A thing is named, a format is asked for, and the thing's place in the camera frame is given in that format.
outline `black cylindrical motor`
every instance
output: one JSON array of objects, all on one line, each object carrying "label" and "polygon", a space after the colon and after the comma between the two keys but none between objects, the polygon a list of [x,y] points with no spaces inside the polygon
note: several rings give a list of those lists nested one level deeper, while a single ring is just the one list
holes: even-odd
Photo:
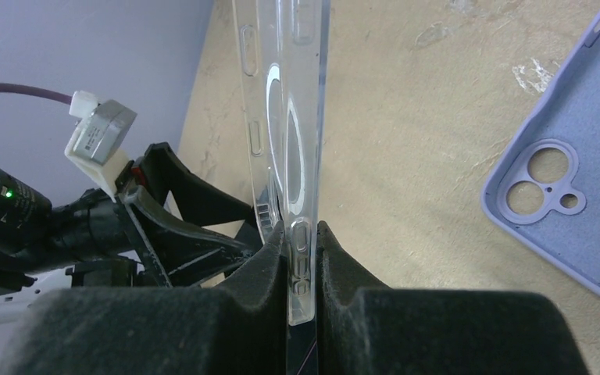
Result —
[{"label": "black cylindrical motor", "polygon": [[36,273],[131,250],[100,190],[52,208],[38,191],[0,169],[0,270]]},{"label": "black cylindrical motor", "polygon": [[0,169],[0,251],[15,254],[44,237],[52,203]]}]

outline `cable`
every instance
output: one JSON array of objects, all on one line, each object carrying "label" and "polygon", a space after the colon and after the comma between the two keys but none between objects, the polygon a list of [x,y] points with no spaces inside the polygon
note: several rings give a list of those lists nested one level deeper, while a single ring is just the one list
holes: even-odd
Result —
[{"label": "cable", "polygon": [[9,94],[21,94],[45,98],[55,102],[70,105],[72,96],[61,94],[60,92],[45,90],[44,88],[27,86],[25,84],[3,84],[0,83],[0,92]]}]

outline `beige table surface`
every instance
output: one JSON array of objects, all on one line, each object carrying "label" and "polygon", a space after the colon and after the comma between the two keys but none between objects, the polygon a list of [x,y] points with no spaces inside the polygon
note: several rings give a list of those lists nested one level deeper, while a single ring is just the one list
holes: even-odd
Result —
[{"label": "beige table surface", "polygon": [[[479,195],[599,8],[600,0],[333,0],[319,212],[392,287],[548,296],[593,373],[600,298],[490,222]],[[231,2],[215,0],[180,156],[251,203],[233,22]]]}]

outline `robotic arm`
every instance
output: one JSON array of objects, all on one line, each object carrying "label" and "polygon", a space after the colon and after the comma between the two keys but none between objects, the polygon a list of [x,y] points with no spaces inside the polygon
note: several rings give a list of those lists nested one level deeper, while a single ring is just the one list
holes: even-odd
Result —
[{"label": "robotic arm", "polygon": [[[70,112],[80,121],[66,155],[102,189],[52,208],[0,169],[0,295],[31,286],[27,274],[98,260],[132,265],[118,256],[132,249],[145,268],[133,271],[133,285],[193,286],[235,270],[261,248],[252,208],[191,173],[168,144],[127,158],[119,146],[136,113],[82,91]],[[182,220],[163,208],[170,192]],[[245,220],[236,239],[202,228],[235,220]]]}]

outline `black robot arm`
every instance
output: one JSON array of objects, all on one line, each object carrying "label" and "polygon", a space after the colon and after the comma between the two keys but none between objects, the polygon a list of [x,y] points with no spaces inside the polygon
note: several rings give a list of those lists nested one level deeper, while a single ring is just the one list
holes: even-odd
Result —
[{"label": "black robot arm", "polygon": [[[144,264],[146,284],[191,286],[233,271],[262,245],[252,208],[196,177],[167,143],[130,162],[117,186],[116,202],[94,189],[52,208],[0,170],[0,295],[30,286],[26,273],[118,259],[129,250]],[[169,193],[182,220],[162,206]],[[203,228],[235,220],[245,220],[236,239]]]}]

